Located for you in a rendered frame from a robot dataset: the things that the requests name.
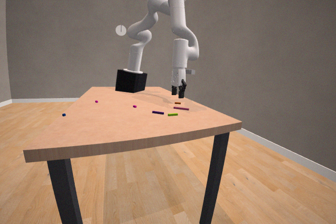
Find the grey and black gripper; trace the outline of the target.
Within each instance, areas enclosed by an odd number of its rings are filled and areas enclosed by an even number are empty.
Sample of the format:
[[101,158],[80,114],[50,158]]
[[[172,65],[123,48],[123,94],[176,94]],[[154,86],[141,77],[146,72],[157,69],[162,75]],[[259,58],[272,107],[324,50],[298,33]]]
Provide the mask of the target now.
[[171,78],[171,85],[172,85],[172,95],[177,94],[177,87],[179,87],[179,97],[184,98],[184,91],[186,89],[187,84],[185,83],[186,80],[186,69],[183,68],[173,68],[172,71],[172,78]]

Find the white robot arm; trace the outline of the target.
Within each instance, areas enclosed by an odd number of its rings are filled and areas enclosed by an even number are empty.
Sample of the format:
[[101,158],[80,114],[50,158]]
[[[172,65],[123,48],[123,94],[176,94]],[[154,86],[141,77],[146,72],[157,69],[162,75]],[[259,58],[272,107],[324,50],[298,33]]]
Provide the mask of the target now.
[[139,73],[144,46],[151,40],[152,34],[148,30],[158,21],[157,12],[171,16],[172,32],[182,39],[173,41],[172,67],[187,68],[187,60],[197,60],[199,46],[196,36],[186,26],[184,0],[148,0],[149,12],[143,20],[128,28],[127,35],[138,44],[130,47],[127,72]]

